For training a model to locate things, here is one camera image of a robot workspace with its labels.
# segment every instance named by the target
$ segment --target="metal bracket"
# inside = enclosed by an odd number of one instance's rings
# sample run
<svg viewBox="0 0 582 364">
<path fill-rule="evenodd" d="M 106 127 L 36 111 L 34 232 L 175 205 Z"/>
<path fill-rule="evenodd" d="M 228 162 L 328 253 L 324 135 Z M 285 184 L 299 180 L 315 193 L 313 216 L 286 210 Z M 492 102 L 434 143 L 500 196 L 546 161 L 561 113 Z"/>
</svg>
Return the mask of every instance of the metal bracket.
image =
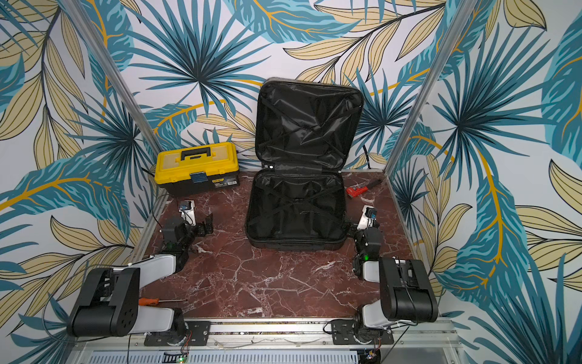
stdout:
<svg viewBox="0 0 582 364">
<path fill-rule="evenodd" d="M 373 339 L 370 339 L 370 342 L 356 340 L 356 337 L 354 336 L 354 332 L 356 332 L 355 320 L 334 320 L 331 323 L 331 332 L 333 333 L 332 338 L 334 345 L 374 344 Z M 358 332 L 360 337 L 380 338 L 382 344 L 392 345 L 394 343 L 392 330 L 361 327 Z"/>
<path fill-rule="evenodd" d="M 210 321 L 186 321 L 186 328 L 192 331 L 189 347 L 205 347 L 208 342 L 208 333 L 210 332 Z M 171 331 L 162 331 L 160 333 L 150 333 L 145 337 L 144 346 L 161 347 L 161 346 L 178 346 L 183 341 L 176 343 L 176 333 Z"/>
</svg>

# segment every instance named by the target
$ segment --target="orange screwdriver handle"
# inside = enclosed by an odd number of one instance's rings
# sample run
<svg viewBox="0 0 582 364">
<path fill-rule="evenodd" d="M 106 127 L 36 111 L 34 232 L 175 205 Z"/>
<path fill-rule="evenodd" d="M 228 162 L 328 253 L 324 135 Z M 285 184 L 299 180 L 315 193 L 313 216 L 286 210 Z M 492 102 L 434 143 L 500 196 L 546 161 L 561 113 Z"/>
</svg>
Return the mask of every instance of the orange screwdriver handle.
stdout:
<svg viewBox="0 0 582 364">
<path fill-rule="evenodd" d="M 140 306 L 157 306 L 159 303 L 159 298 L 140 298 Z"/>
</svg>

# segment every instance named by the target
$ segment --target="vent grille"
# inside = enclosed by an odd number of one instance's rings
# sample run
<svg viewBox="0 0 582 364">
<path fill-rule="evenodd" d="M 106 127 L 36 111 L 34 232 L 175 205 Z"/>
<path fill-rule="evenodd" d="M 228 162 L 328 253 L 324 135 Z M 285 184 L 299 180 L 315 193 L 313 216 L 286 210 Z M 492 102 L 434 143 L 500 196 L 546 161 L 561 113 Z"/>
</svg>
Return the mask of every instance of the vent grille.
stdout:
<svg viewBox="0 0 582 364">
<path fill-rule="evenodd" d="M 126 351 L 94 351 L 89 364 L 125 364 Z M 130 364 L 159 364 L 163 351 L 130 351 Z M 208 364 L 357 364 L 350 350 L 190 350 L 187 363 Z"/>
</svg>

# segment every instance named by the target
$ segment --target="suitcase lid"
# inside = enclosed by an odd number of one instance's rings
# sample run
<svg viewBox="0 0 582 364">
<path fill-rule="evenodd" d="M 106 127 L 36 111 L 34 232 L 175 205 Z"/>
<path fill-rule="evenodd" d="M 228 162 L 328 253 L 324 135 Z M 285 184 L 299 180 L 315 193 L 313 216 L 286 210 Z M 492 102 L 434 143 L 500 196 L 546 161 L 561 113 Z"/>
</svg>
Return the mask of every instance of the suitcase lid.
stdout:
<svg viewBox="0 0 582 364">
<path fill-rule="evenodd" d="M 258 95 L 257 157 L 269 166 L 338 171 L 346 163 L 363 105 L 354 87 L 269 79 Z"/>
</svg>

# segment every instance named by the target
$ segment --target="toolbox handle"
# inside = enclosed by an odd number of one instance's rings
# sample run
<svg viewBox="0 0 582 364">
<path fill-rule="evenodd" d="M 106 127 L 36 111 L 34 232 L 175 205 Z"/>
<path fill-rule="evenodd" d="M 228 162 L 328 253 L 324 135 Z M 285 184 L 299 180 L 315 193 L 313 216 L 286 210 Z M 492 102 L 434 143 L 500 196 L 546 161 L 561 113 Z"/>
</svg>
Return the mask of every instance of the toolbox handle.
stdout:
<svg viewBox="0 0 582 364">
<path fill-rule="evenodd" d="M 190 150 L 183 150 L 181 155 L 180 155 L 180 160 L 183 161 L 186 159 L 186 157 L 188 156 L 198 156 L 198 154 L 205 154 L 207 157 L 210 157 L 210 147 L 206 147 L 206 148 L 198 148 L 198 149 L 190 149 Z"/>
</svg>

